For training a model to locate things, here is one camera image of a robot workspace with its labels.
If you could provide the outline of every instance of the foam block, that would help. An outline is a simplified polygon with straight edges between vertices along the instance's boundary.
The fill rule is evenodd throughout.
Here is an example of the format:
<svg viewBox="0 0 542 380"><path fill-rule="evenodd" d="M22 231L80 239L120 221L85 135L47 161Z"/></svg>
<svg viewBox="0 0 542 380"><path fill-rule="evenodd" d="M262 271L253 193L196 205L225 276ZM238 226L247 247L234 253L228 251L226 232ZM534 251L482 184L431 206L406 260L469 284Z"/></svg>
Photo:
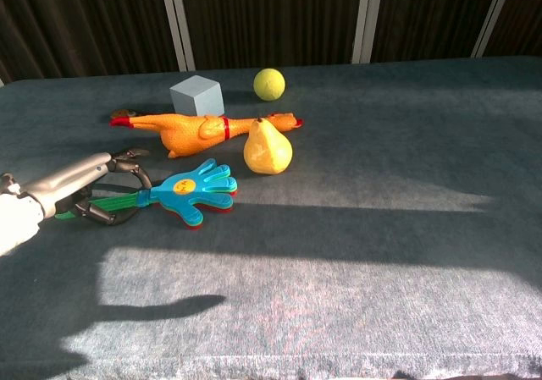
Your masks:
<svg viewBox="0 0 542 380"><path fill-rule="evenodd" d="M217 81L194 75L169 88L175 112L183 115L224 115L222 91Z"/></svg>

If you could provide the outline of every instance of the rubber chicken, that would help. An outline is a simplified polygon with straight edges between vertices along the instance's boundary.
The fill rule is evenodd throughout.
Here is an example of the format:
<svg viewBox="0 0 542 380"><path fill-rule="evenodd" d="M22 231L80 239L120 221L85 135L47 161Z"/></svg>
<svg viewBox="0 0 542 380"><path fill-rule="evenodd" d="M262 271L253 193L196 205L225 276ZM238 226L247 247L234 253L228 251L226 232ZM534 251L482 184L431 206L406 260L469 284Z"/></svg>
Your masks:
<svg viewBox="0 0 542 380"><path fill-rule="evenodd" d="M303 125L293 113L274 113L266 117L277 130L287 132ZM254 118L229 119L213 115L185 116L177 113L163 115L120 117L111 126L158 132L162 143L169 149L169 158L184 157L216 146L232 137L248 133Z"/></svg>

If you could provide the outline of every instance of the yellow ball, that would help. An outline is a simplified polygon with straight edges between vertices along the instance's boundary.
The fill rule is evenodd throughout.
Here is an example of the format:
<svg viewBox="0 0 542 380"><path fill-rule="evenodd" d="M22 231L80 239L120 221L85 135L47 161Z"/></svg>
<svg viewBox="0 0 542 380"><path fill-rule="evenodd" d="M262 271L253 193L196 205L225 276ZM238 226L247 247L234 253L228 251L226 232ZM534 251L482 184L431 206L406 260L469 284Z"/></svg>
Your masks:
<svg viewBox="0 0 542 380"><path fill-rule="evenodd" d="M279 99L285 87L285 77L276 69L263 69L254 77L254 92L264 101Z"/></svg>

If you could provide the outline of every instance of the yellow pear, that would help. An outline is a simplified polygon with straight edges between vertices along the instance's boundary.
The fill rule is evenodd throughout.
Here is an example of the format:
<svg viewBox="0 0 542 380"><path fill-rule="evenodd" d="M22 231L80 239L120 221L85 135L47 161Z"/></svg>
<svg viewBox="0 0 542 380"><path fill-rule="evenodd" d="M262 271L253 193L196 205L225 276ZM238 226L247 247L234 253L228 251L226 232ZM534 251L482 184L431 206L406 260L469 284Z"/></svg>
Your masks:
<svg viewBox="0 0 542 380"><path fill-rule="evenodd" d="M278 174L290 164L291 143L271 122L258 118L252 122L243 155L254 173Z"/></svg>

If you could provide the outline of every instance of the dark curtain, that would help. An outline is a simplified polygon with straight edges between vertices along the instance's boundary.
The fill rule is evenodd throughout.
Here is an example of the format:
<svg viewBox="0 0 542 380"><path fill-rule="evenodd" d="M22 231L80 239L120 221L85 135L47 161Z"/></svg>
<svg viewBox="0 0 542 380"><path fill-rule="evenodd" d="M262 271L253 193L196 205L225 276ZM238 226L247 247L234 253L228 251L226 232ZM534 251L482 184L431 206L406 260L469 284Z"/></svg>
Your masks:
<svg viewBox="0 0 542 380"><path fill-rule="evenodd" d="M492 0L380 0L372 62L470 57Z"/></svg>
<svg viewBox="0 0 542 380"><path fill-rule="evenodd" d="M178 69L163 0L1 0L0 79Z"/></svg>
<svg viewBox="0 0 542 380"><path fill-rule="evenodd" d="M184 0L198 69L349 63L359 0Z"/></svg>
<svg viewBox="0 0 542 380"><path fill-rule="evenodd" d="M486 56L528 54L542 56L542 0L506 0Z"/></svg>

